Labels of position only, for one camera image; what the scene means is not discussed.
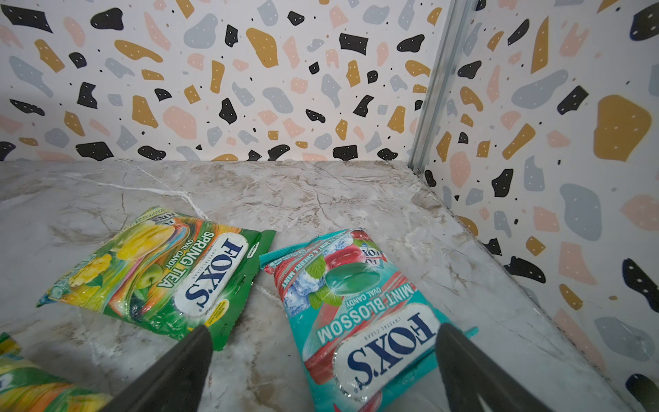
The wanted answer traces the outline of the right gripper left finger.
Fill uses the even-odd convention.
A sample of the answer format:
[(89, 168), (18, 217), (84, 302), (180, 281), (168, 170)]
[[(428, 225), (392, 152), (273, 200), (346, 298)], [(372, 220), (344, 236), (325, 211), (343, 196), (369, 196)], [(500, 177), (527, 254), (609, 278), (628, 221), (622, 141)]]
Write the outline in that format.
[(211, 334), (198, 326), (102, 409), (196, 411), (212, 355)]

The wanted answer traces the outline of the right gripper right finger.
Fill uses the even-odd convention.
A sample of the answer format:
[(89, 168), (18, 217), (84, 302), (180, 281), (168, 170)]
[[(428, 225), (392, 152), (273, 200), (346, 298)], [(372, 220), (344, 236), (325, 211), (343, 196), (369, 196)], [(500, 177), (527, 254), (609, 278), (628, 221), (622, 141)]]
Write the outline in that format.
[(452, 324), (439, 327), (435, 353), (451, 411), (549, 410)]

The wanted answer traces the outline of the teal mint blossom candy packet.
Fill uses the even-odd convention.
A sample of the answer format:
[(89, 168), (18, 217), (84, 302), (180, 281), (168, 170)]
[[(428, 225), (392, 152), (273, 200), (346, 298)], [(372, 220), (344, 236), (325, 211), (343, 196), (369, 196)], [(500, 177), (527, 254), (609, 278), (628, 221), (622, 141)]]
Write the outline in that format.
[(281, 297), (315, 410), (380, 410), (438, 368), (437, 335), (451, 320), (363, 229), (259, 261)]

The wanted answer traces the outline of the green lemon candy packet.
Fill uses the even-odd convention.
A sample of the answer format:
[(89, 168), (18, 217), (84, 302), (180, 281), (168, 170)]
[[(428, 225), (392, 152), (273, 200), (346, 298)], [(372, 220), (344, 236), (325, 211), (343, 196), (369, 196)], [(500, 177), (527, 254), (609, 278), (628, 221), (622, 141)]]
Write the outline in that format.
[(204, 326), (221, 351), (275, 237), (153, 207), (61, 276), (38, 304), (85, 308), (179, 341)]
[(49, 374), (22, 356), (22, 347), (1, 334), (1, 410), (99, 411), (112, 397)]

